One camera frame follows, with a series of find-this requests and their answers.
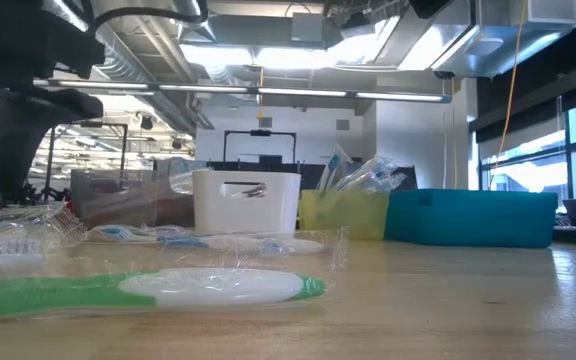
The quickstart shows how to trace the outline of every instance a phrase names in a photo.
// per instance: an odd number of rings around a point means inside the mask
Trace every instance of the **orange cable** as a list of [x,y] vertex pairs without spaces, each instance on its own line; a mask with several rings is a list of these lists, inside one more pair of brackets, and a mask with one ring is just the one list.
[[[524,28],[524,21],[526,20],[526,8],[528,7],[528,0],[524,0],[521,9],[521,22],[519,23],[519,33],[517,34],[517,45],[515,47],[515,64],[512,67],[512,77],[510,80],[510,94],[508,94],[508,109],[506,110],[506,123],[504,124],[504,132],[501,135],[501,144],[499,144],[499,152],[497,153],[497,161],[493,170],[499,167],[499,157],[504,149],[504,142],[506,141],[506,134],[508,133],[508,124],[510,123],[510,111],[512,110],[512,96],[515,93],[515,79],[517,77],[517,63],[519,62],[519,46],[521,45],[521,33]],[[492,181],[495,179],[495,174],[490,177],[490,184],[488,190],[492,187]]]

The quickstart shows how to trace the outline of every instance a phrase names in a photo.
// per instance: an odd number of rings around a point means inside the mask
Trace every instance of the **cable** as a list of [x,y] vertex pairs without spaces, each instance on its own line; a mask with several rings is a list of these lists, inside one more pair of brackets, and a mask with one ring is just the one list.
[[[452,98],[455,98],[455,78],[452,78]],[[457,180],[459,176],[457,174],[457,133],[455,131],[455,102],[452,104],[452,156],[455,158],[455,189],[457,189]]]
[[[446,85],[446,80],[442,80],[443,85]],[[444,105],[444,114],[442,116],[442,124],[444,126],[444,182],[443,189],[446,188],[446,178],[448,177],[448,136],[446,135],[446,110],[448,105]]]
[[94,30],[97,31],[101,25],[114,18],[131,15],[164,17],[187,23],[201,24],[208,19],[208,8],[206,6],[206,1],[198,0],[197,2],[199,4],[200,10],[199,15],[184,15],[172,10],[157,9],[151,7],[123,7],[110,10],[95,18]]
[[519,62],[519,45],[521,45],[521,32],[524,28],[524,21],[526,20],[526,8],[528,7],[528,0],[524,0],[523,8],[521,9],[521,22],[519,23],[519,33],[517,34],[517,45],[515,46],[515,64],[512,67],[512,77],[510,79],[510,93],[508,94],[508,109],[506,110],[506,123],[504,124],[504,132],[501,135],[501,144],[499,144],[499,152],[497,153],[497,159],[495,162],[495,167],[490,171],[492,176],[490,176],[490,184],[488,185],[488,190],[492,187],[492,182],[495,179],[495,174],[493,170],[499,167],[499,158],[501,157],[501,152],[504,149],[504,142],[506,141],[506,134],[508,133],[508,124],[510,123],[510,111],[512,110],[512,96],[515,93],[515,79],[517,77],[517,63]]
[[312,11],[310,11],[310,8],[308,8],[308,6],[306,6],[306,4],[302,3],[301,1],[291,1],[290,4],[288,4],[288,7],[286,8],[286,11],[284,12],[284,17],[288,16],[288,11],[290,10],[290,8],[295,5],[295,3],[301,5],[304,7],[304,9],[306,9],[306,11],[308,11],[309,14],[312,14]]

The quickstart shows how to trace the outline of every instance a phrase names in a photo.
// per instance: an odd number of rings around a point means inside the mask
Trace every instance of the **white wall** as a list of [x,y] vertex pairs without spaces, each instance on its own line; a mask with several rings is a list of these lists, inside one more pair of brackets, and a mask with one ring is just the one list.
[[462,88],[451,104],[378,101],[377,154],[390,157],[402,166],[415,166],[419,188],[443,188],[445,166],[446,188],[455,188],[456,173],[456,187],[467,189],[469,143],[466,100],[466,91]]
[[[215,130],[197,130],[197,160],[221,161],[225,130],[256,130],[259,128],[256,107],[206,107],[204,114]],[[272,131],[297,133],[296,160],[308,164],[325,164],[339,143],[351,157],[363,157],[362,117],[352,109],[300,109],[267,107],[263,115],[273,118]],[[337,131],[337,119],[350,120],[349,131]],[[258,155],[282,155],[284,163],[292,163],[292,137],[252,137],[230,134],[226,151],[227,161],[257,161]]]
[[373,102],[364,114],[364,161],[377,154],[377,102]]

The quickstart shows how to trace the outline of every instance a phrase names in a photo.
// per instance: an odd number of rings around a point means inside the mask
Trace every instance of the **plastic container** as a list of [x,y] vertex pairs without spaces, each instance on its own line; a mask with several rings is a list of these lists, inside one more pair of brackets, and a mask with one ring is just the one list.
[[424,245],[545,248],[557,195],[468,190],[390,194],[386,238]]
[[304,190],[299,200],[302,230],[350,228],[351,240],[383,240],[388,193]]
[[171,189],[165,172],[73,170],[73,211],[88,227],[194,225],[192,195]]
[[195,171],[195,229],[294,232],[300,182],[289,173]]

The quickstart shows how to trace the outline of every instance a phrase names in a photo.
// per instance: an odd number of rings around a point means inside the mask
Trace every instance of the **metal frame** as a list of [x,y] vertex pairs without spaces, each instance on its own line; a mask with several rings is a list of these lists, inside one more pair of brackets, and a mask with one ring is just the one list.
[[[125,166],[126,166],[126,147],[128,143],[128,124],[111,124],[111,123],[104,123],[104,122],[94,122],[94,127],[103,127],[103,126],[115,126],[120,127],[124,130],[124,135],[121,140],[121,164],[119,165],[120,170],[120,178],[124,178]],[[85,124],[76,124],[80,125],[81,127],[91,127],[86,126]],[[48,201],[48,189],[50,188],[50,177],[52,176],[52,157],[53,151],[55,149],[55,128],[53,127],[50,130],[50,146],[48,147],[48,164],[46,164],[46,185],[44,186],[44,201]]]
[[[224,157],[223,157],[223,161],[226,161],[226,146],[228,145],[228,135],[230,134],[248,134],[250,136],[253,136],[253,132],[255,130],[250,130],[250,131],[241,131],[241,130],[226,130],[224,131]],[[267,131],[266,133],[269,134],[269,137],[272,135],[288,135],[288,136],[292,136],[292,163],[294,164],[296,162],[296,154],[297,154],[297,133],[291,133],[291,132],[273,132],[273,131]]]

